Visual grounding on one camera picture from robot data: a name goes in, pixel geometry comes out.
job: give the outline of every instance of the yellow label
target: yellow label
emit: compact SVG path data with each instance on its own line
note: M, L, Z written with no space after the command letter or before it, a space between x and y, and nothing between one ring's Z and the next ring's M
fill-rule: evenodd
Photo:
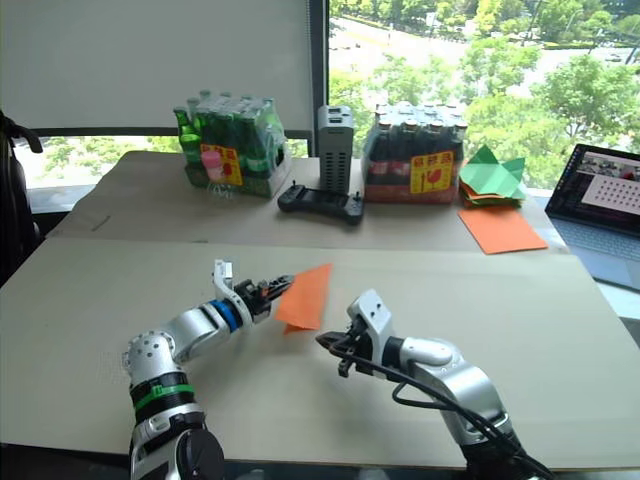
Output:
M200 145L201 152L206 152L207 150L213 150L220 154L224 177L218 183L242 186L242 171L238 161L238 151L235 148L227 148L220 145Z
M446 190L451 186L453 151L411 158L411 193Z

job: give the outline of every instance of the road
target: road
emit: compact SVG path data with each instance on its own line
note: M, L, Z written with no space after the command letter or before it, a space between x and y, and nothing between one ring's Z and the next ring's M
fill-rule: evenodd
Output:
M455 67L469 48L468 43L417 37L404 32L370 27L344 18L332 19L332 22L339 28L335 29L335 36L329 42L330 68L358 71L365 76L384 63L384 53L404 56L413 66L425 65L430 55L436 55ZM591 55L606 60L615 54L624 62L630 52L630 48L597 48ZM527 72L522 85L510 92L528 95L529 87L544 81L547 73L566 63L571 57L586 53L587 50L542 50L537 68Z

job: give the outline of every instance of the cable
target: cable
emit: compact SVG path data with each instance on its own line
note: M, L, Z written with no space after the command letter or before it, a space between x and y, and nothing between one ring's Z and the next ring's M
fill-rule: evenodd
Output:
M457 402L451 400L446 397L442 393L433 389L432 387L415 380L414 378L406 375L402 372L399 372L393 368L384 367L382 365L378 365L370 360L365 358L352 355L346 352L342 352L337 348L345 344L351 337L349 335L343 337L340 340L333 342L329 345L328 350L329 353L335 355L336 357L342 358L343 360L350 361L352 363L358 364L360 366L364 366L370 368L372 370L383 373L389 378L391 381L400 382L401 385L394 389L392 394L392 398L398 403L408 406L416 406L419 408L428 408L428 409L436 409L436 410L447 410L453 411L467 420L474 428L476 428L480 433L482 433L487 440L492 442L496 447L500 448L503 452L505 452L510 458L516 460L522 464L525 464L528 469L533 471L536 475L540 476L544 479L554 479L554 474L545 467L542 463L538 462L528 454L524 452L524 449L521 445L516 444L510 438L508 438L504 433L498 430L489 420L484 418L482 415L464 408L460 406ZM429 395L430 397L438 400L437 402L417 402L414 400L404 399L398 396L400 391L404 388L402 385L411 385L412 387L420 390L421 392Z
M399 383L396 388L391 392L391 398L394 402L400 405L406 405L407 407L426 408L429 410L453 410L444 403L437 402L419 402L417 400L409 400L408 398L400 397L400 392L408 385L406 382Z

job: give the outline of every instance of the game controller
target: game controller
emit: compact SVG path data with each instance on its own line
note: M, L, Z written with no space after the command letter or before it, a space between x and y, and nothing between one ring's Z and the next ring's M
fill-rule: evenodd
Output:
M364 202L357 192L354 196L344 193L314 190L293 182L280 197L278 207L283 212L313 212L345 220L357 225L364 215Z

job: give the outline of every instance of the green origami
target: green origami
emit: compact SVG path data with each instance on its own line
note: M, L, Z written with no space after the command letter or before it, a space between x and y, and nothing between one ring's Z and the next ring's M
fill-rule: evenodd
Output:
M484 145L460 171L460 179L478 195L497 194L505 198L524 200L524 158L498 162Z

